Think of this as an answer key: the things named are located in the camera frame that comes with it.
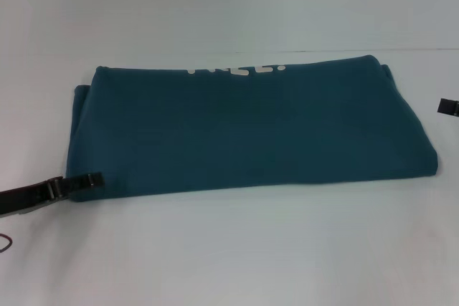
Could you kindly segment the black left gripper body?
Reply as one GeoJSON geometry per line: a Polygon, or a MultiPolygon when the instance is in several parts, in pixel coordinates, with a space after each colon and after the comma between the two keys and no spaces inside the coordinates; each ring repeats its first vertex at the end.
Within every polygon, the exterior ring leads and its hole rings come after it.
{"type": "Polygon", "coordinates": [[[1,192],[1,217],[25,214],[60,200],[56,187],[63,177],[1,192]]]}

